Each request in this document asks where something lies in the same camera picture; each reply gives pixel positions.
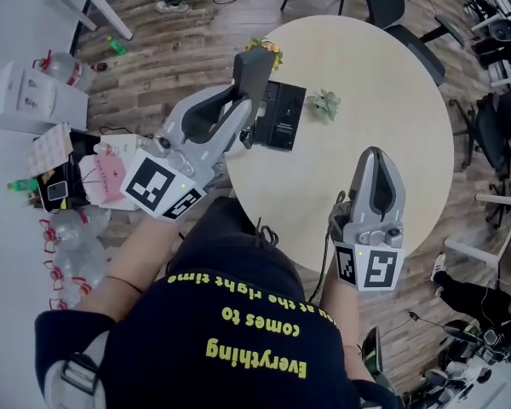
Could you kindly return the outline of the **clear empty water jug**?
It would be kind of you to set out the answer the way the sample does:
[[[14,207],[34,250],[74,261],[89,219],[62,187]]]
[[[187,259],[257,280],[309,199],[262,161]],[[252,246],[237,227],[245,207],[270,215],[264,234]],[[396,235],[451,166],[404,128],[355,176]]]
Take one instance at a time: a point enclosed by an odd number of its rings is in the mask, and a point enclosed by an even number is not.
[[[77,275],[71,277],[75,292],[80,298],[86,297],[105,277],[106,265],[85,265]]]
[[[58,210],[48,220],[40,220],[45,250],[48,253],[73,251],[100,236],[108,227],[109,209],[86,205],[76,209]]]
[[[74,309],[82,300],[83,296],[78,291],[60,290],[54,291],[49,298],[50,310]]]
[[[90,266],[106,265],[107,267],[106,251],[98,239],[93,239],[73,251],[57,250],[51,260],[43,263],[44,267],[49,270],[55,291],[75,291],[71,277],[77,275],[87,264]]]

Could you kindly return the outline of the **small green potted plant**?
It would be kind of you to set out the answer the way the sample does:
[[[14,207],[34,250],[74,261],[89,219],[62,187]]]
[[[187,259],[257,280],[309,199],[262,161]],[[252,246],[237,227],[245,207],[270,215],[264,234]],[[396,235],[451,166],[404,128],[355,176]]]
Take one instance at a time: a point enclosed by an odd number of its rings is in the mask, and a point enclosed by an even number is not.
[[[306,108],[316,119],[334,122],[341,98],[333,91],[320,90],[306,98]]]

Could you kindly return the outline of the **person's dark printed shirt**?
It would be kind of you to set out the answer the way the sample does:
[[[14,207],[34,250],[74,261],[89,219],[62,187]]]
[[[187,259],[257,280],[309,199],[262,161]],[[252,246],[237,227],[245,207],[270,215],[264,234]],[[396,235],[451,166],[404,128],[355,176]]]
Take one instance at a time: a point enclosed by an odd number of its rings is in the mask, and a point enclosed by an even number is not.
[[[398,409],[350,378],[323,309],[216,272],[155,283],[127,316],[55,310],[35,322],[36,372],[73,361],[100,334],[106,409]]]

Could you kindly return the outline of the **person's dark trousers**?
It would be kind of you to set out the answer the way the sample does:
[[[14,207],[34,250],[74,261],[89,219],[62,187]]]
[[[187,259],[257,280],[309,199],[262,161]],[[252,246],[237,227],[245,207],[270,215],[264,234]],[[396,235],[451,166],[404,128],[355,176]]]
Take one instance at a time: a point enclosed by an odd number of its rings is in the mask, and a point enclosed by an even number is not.
[[[169,274],[211,270],[295,300],[305,299],[299,274],[264,237],[236,198],[219,197],[189,231],[172,257]]]

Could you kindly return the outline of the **grey pod backpack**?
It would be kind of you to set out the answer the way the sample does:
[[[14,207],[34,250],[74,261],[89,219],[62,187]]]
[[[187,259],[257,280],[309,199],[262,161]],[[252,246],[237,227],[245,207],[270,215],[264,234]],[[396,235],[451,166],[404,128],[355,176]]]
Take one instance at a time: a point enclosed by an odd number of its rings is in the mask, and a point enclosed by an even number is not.
[[[485,70],[502,60],[511,64],[511,20],[492,21],[486,30],[486,37],[472,46],[479,64]]]

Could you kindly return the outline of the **pink paper bag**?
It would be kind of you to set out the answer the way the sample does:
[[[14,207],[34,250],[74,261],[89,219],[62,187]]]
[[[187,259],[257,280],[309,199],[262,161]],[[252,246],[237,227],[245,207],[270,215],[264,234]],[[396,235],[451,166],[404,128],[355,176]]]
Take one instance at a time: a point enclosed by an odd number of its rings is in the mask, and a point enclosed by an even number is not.
[[[119,156],[84,156],[78,167],[81,186],[91,205],[113,210],[135,210],[135,206],[120,192],[126,170]]]

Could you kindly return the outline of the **pale patterned board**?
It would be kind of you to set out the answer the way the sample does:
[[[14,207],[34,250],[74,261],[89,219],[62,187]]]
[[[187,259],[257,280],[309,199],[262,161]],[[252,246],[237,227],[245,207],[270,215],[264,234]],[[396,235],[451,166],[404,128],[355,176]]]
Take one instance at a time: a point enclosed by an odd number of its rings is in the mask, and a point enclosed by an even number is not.
[[[57,124],[33,141],[26,155],[26,165],[31,176],[40,176],[67,162],[73,152],[71,127]]]

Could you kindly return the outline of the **person's right forearm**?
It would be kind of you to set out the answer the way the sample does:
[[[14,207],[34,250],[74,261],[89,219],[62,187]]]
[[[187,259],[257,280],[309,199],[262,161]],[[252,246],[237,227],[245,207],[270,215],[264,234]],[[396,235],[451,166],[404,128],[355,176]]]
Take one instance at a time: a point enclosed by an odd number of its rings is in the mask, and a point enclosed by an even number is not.
[[[351,380],[374,382],[359,355],[359,301],[358,292],[341,281],[331,268],[325,276],[319,306],[334,319],[341,334],[344,366]]]

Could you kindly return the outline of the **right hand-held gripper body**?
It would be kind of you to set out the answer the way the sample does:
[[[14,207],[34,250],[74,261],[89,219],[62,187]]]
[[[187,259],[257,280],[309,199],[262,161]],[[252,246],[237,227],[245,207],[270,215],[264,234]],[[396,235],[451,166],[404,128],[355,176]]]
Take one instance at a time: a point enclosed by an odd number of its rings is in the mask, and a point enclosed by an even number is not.
[[[348,223],[333,238],[338,279],[358,291],[392,291],[405,260],[403,225]]]

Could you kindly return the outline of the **black mesh office chair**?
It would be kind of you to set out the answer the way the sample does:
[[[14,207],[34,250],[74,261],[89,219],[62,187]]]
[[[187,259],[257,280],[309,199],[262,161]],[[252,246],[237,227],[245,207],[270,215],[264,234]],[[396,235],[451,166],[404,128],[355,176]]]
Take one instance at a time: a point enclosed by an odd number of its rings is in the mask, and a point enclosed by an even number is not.
[[[476,141],[491,167],[501,170],[511,158],[511,90],[489,93],[475,105]]]

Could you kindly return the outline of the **white carton box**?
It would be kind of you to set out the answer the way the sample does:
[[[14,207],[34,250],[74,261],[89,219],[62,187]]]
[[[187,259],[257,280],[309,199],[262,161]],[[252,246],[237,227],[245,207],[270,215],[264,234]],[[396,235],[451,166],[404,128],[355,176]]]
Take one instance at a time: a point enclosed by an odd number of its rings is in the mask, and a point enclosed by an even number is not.
[[[89,97],[35,69],[10,62],[0,71],[0,130],[41,135],[61,123],[87,129]]]

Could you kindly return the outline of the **black smartphone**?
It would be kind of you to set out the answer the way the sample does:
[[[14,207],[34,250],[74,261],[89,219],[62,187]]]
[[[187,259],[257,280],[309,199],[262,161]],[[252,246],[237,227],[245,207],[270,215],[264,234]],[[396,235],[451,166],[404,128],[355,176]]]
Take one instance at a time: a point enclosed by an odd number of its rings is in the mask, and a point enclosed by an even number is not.
[[[68,183],[67,181],[58,181],[47,186],[48,201],[62,201],[68,197]]]

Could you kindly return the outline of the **black telephone handset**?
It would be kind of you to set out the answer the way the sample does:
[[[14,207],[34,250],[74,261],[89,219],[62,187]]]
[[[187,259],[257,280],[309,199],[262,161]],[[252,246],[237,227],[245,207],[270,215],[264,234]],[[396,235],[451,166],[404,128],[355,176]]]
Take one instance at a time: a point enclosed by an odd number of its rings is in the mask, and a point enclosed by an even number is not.
[[[233,99],[261,100],[270,78],[276,55],[256,47],[235,56],[233,62]]]

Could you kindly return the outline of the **orange flower pot plant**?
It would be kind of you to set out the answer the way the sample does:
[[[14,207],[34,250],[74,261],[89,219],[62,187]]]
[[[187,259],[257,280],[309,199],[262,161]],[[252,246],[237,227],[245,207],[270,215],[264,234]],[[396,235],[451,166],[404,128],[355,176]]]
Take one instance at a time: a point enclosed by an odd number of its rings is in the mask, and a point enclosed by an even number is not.
[[[274,63],[272,72],[276,72],[283,64],[283,52],[281,48],[267,37],[255,38],[251,37],[249,42],[245,45],[244,51],[249,51],[255,48],[264,48],[274,54]]]

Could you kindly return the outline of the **black open box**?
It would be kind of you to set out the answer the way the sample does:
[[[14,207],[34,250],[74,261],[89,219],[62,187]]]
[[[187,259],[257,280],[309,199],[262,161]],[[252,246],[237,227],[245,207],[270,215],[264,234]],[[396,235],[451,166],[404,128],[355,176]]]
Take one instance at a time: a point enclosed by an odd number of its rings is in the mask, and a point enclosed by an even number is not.
[[[71,131],[71,140],[73,152],[69,155],[66,163],[55,167],[49,179],[44,179],[44,175],[37,177],[38,192],[43,209],[52,213],[61,209],[76,209],[89,205],[85,192],[81,186],[81,176],[78,167],[79,161],[86,155],[94,154],[94,145],[100,142],[100,137],[88,135],[76,130]],[[62,201],[48,201],[47,186],[58,181],[67,181],[68,197]]]

